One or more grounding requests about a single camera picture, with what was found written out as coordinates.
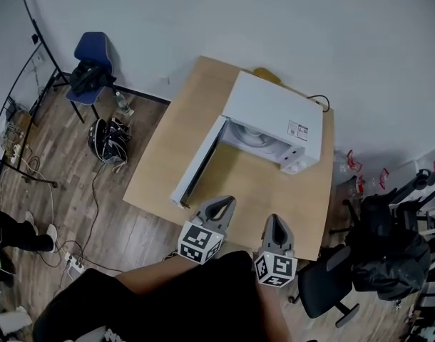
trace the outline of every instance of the power strip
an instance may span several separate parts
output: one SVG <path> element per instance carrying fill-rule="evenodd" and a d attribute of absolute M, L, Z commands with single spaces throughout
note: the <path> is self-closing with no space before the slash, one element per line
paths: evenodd
<path fill-rule="evenodd" d="M 84 272 L 84 266 L 81 263 L 78 263 L 75 257 L 73 257 L 68 252 L 66 253 L 64 259 L 67 262 L 70 262 L 70 266 L 73 267 L 79 274 L 82 274 Z"/>

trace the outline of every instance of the brown object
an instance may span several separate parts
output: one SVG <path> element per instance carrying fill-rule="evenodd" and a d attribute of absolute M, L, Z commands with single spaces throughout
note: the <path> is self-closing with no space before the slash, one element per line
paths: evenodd
<path fill-rule="evenodd" d="M 228 241 L 260 247 L 265 221 L 277 213 L 294 234 L 295 256 L 315 260 L 332 181 L 333 110 L 324 114 L 321 160 L 304 172 L 287 175 L 273 162 L 221 143 L 188 200 L 190 209 L 181 209 L 170 200 L 221 114 L 239 72 L 238 67 L 211 58 L 197 60 L 148 143 L 124 200 L 182 225 L 204 200 L 232 195 L 237 207 L 227 231 Z"/>
<path fill-rule="evenodd" d="M 267 70 L 264 67 L 257 67 L 252 74 L 254 76 L 263 78 L 271 83 L 275 83 L 276 85 L 282 85 L 282 81 L 279 77 L 277 77 L 273 72 Z"/>

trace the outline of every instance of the white microwave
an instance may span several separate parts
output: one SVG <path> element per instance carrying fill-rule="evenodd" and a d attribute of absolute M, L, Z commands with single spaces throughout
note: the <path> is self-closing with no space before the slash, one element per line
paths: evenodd
<path fill-rule="evenodd" d="M 187 199 L 219 142 L 276 162 L 294 175 L 320 161 L 322 106 L 286 88 L 241 71 L 227 104 L 170 198 Z"/>

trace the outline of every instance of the chair backrest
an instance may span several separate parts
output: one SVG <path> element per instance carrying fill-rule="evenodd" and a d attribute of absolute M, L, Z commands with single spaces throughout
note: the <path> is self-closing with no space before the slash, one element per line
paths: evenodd
<path fill-rule="evenodd" d="M 351 290 L 349 247 L 343 244 L 331 249 L 316 262 L 309 263 L 298 273 L 300 299 L 310 318 L 317 318 L 326 313 Z"/>
<path fill-rule="evenodd" d="M 108 53 L 108 37 L 104 32 L 84 33 L 75 48 L 74 56 L 80 61 L 95 61 L 107 67 L 109 74 L 113 74 L 113 62 Z"/>

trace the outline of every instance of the chair armrest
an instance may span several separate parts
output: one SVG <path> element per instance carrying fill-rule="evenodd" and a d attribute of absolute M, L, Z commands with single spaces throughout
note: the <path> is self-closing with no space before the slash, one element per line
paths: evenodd
<path fill-rule="evenodd" d="M 346 246 L 341 248 L 332 257 L 327 260 L 327 271 L 333 270 L 336 266 L 346 261 L 351 255 L 351 247 Z"/>

